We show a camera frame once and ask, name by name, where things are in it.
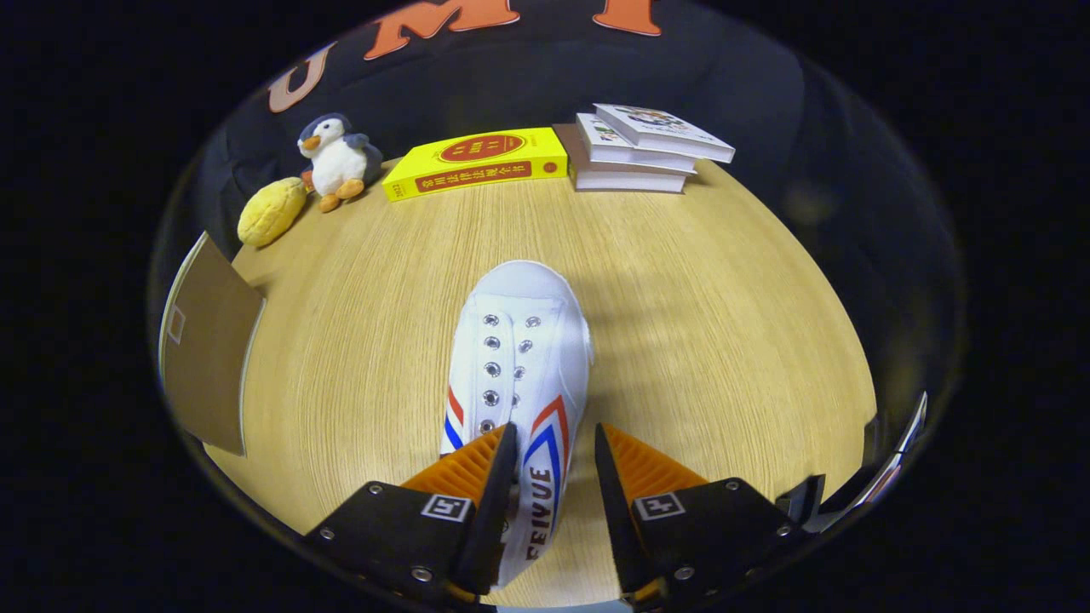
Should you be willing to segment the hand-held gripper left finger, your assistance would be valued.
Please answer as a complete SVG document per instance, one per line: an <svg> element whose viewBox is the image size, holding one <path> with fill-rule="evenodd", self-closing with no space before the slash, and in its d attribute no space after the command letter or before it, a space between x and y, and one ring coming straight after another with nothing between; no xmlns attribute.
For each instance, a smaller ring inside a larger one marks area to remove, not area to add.
<svg viewBox="0 0 1090 613"><path fill-rule="evenodd" d="M518 431L502 424L403 484L370 481L305 536L351 576L436 608L474 608L501 563Z"/></svg>

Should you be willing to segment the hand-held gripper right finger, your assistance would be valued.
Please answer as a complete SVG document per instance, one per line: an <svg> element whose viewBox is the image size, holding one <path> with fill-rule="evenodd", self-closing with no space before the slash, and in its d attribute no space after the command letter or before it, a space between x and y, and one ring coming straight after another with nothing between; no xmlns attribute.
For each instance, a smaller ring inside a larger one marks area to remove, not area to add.
<svg viewBox="0 0 1090 613"><path fill-rule="evenodd" d="M708 608L806 550L813 534L743 478L694 473L618 426L594 459L622 601Z"/></svg>

